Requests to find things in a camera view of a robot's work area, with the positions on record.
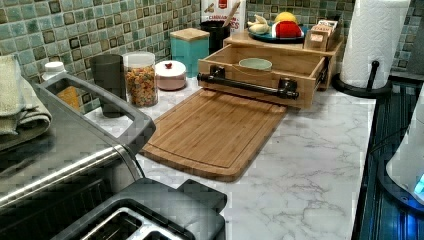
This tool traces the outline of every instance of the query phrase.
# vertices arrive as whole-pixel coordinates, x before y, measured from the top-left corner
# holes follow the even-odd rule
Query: small wooden box
[[[340,22],[331,33],[327,31],[309,30],[306,33],[303,47],[316,51],[330,51],[340,42],[341,31],[342,27]]]
[[[261,58],[272,63],[272,70],[257,70],[240,66],[238,63],[246,58]],[[238,88],[199,82],[204,88],[219,90],[237,95],[290,105],[298,108],[309,108],[313,94],[318,86],[317,77],[324,68],[324,58],[307,53],[275,51],[273,48],[252,48],[229,44],[220,51],[199,60],[199,72],[208,74],[212,65],[225,68],[225,78],[276,89],[280,78],[289,78],[297,82],[299,97],[296,100],[282,99],[272,95],[247,91]]]

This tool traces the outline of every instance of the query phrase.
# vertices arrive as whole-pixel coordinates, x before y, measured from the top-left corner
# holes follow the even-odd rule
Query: oven handle
[[[48,81],[41,83],[40,86],[47,89],[54,95],[69,86],[73,86],[98,95],[98,97],[106,103],[116,105],[117,109],[120,109],[121,112],[123,112],[133,122],[125,130],[125,132],[115,139],[117,139],[121,144],[126,145],[134,155],[140,151],[156,130],[153,120],[137,108],[131,106],[129,103],[114,94],[105,91],[103,88],[70,74],[60,73]]]

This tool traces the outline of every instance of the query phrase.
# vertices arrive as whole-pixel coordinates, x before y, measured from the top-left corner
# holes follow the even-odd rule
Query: wooden cutting board
[[[155,121],[141,153],[190,174],[234,181],[285,112],[284,106],[200,89]]]

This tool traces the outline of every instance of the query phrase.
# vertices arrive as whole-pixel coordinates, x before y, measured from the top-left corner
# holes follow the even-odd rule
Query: white lid
[[[44,65],[46,72],[63,72],[65,71],[65,66],[63,62],[49,62]]]
[[[155,55],[149,52],[130,52],[122,55],[126,67],[146,67],[155,64]]]
[[[171,63],[170,69],[166,68],[165,64]],[[155,72],[157,75],[163,77],[175,77],[184,74],[186,67],[184,64],[178,61],[162,61],[155,66]]]

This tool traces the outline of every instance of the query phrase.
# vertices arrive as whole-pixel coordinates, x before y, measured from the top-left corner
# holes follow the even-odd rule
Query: small bowl
[[[239,62],[242,67],[253,68],[264,71],[271,71],[272,63],[261,58],[246,58]]]

